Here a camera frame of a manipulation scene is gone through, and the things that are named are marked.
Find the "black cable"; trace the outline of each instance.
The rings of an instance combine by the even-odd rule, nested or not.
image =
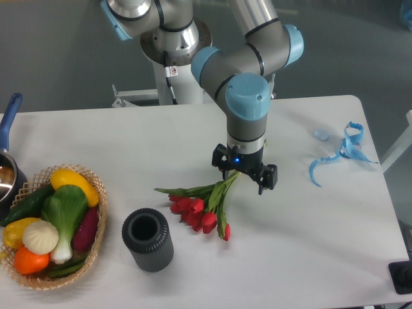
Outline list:
[[[408,303],[406,303],[406,304],[403,304],[403,305],[400,306],[398,309],[405,309],[405,308],[408,307],[410,304],[412,304],[412,301],[410,301],[410,302],[408,302]]]
[[[163,52],[163,67],[164,68],[167,67],[166,60],[167,60],[167,51],[164,51]],[[176,100],[176,96],[174,95],[174,91],[173,91],[173,87],[172,87],[172,80],[168,76],[166,76],[166,84],[167,84],[167,87],[169,87],[170,94],[172,95],[173,105],[178,105],[178,101]]]

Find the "tulip bouquet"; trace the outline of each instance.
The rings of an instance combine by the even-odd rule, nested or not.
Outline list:
[[[202,230],[204,234],[209,234],[217,226],[219,237],[228,241],[230,225],[226,220],[224,201],[230,186],[239,175],[235,171],[226,180],[202,187],[155,190],[169,195],[169,200],[173,202],[171,212],[179,214],[181,222],[187,223],[195,232]]]

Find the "blue ribbon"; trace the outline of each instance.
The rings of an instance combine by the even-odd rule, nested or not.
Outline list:
[[[359,131],[359,133],[355,135],[349,135],[347,130],[349,127],[354,128]],[[372,162],[363,154],[361,150],[360,142],[363,139],[363,126],[361,124],[353,123],[352,121],[349,122],[344,130],[345,138],[342,140],[341,150],[336,151],[334,156],[329,156],[328,158],[319,158],[314,160],[309,167],[309,177],[311,181],[317,185],[318,187],[322,187],[319,183],[315,180],[314,177],[314,170],[317,164],[319,163],[330,163],[332,161],[338,160],[341,156],[346,159],[353,159],[359,161],[365,161],[369,163],[378,163]]]

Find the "saucepan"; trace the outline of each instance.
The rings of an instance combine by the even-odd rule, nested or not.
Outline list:
[[[0,219],[4,218],[19,189],[27,182],[26,176],[17,167],[15,160],[8,154],[8,139],[14,117],[19,110],[23,97],[14,93],[0,122]]]

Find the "red tulip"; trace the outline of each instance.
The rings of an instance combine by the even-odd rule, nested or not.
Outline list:
[[[174,214],[180,214],[181,213],[181,210],[179,209],[177,203],[173,203],[173,205],[170,206],[170,210]]]
[[[200,225],[201,219],[203,217],[202,212],[190,212],[189,211],[189,216],[187,217],[187,224],[189,224],[191,227]]]
[[[218,222],[218,217],[213,212],[206,212],[201,219],[202,227],[207,227]]]
[[[184,197],[169,194],[169,201],[180,201],[182,198],[184,198]]]
[[[196,214],[197,212],[202,212],[205,208],[205,203],[203,202],[203,200],[201,198],[195,198],[191,205],[190,205],[190,212],[193,212],[194,214]]]
[[[208,234],[214,230],[214,228],[217,226],[218,222],[216,221],[212,225],[207,225],[206,227],[203,227],[203,233]]]
[[[188,217],[189,217],[189,211],[183,211],[182,214],[180,215],[180,219],[183,222],[187,222]]]
[[[182,198],[181,200],[176,202],[177,207],[180,209],[180,211],[189,211],[191,203],[191,198]]]
[[[208,234],[213,231],[213,229],[218,224],[218,217],[213,212],[206,212],[201,219],[201,225],[203,227],[203,233]]]
[[[195,231],[196,233],[199,232],[199,231],[202,229],[201,224],[199,223],[199,224],[197,224],[197,225],[192,226],[192,229],[193,229],[193,231]]]
[[[223,240],[228,241],[230,239],[230,225],[229,223],[226,224],[225,227],[225,237],[223,237]]]

